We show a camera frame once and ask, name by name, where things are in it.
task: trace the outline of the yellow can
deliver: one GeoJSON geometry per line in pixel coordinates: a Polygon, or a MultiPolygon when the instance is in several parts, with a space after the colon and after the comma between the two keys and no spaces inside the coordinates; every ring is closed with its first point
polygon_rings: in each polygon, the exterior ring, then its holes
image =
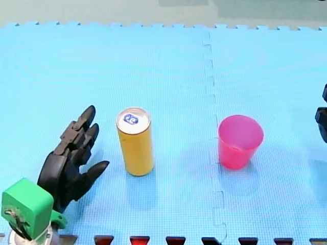
{"type": "Polygon", "coordinates": [[[151,118],[139,107],[128,108],[116,119],[125,169],[134,176],[143,176],[153,168],[151,118]]]}

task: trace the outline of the blue foam mat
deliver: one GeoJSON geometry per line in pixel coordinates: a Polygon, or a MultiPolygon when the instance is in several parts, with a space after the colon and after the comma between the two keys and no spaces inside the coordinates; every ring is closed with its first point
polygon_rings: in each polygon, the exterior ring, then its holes
{"type": "MultiPolygon", "coordinates": [[[[111,164],[65,212],[62,234],[77,235],[77,244],[95,235],[114,236],[113,245],[130,236],[150,236],[149,244],[167,236],[185,244],[327,237],[326,146],[314,121],[323,105],[326,31],[216,27],[0,29],[0,186],[36,181],[67,124],[93,104],[100,135],[86,169],[111,164]],[[129,106],[152,116],[156,165],[142,178],[126,174],[114,125],[129,106]],[[266,137],[252,164],[232,173],[217,163],[216,130],[236,113],[256,118],[266,137]]],[[[4,220],[0,232],[9,233],[4,220]]]]}

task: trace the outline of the green 3d-printed part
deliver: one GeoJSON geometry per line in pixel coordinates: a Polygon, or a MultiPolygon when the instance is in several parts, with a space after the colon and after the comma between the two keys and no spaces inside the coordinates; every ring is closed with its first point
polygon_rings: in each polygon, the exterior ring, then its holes
{"type": "Polygon", "coordinates": [[[37,238],[49,225],[52,219],[62,220],[64,226],[66,220],[61,219],[52,211],[53,197],[44,189],[28,179],[21,179],[2,193],[1,215],[14,228],[18,228],[17,216],[26,233],[31,239],[37,238]]]}

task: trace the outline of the plastic cup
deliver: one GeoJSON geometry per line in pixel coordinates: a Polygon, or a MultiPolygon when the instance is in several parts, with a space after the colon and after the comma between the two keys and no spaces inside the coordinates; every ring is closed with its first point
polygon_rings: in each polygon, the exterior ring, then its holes
{"type": "Polygon", "coordinates": [[[261,126],[252,118],[233,115],[225,118],[218,128],[219,162],[226,168],[245,167],[264,139],[261,126]]]}

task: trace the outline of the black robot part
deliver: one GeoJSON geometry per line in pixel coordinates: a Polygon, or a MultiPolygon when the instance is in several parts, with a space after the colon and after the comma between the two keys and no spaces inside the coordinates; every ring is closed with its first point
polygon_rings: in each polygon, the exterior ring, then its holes
{"type": "MultiPolygon", "coordinates": [[[[327,84],[322,93],[322,98],[327,102],[327,84]]],[[[318,123],[320,135],[327,143],[327,107],[319,107],[315,116],[316,122],[318,123]]]]}
{"type": "Polygon", "coordinates": [[[63,213],[72,200],[84,196],[109,164],[101,161],[83,174],[79,170],[90,159],[99,134],[99,125],[91,126],[95,114],[95,107],[89,106],[77,121],[72,121],[44,162],[37,184],[53,196],[57,212],[63,213]]]}

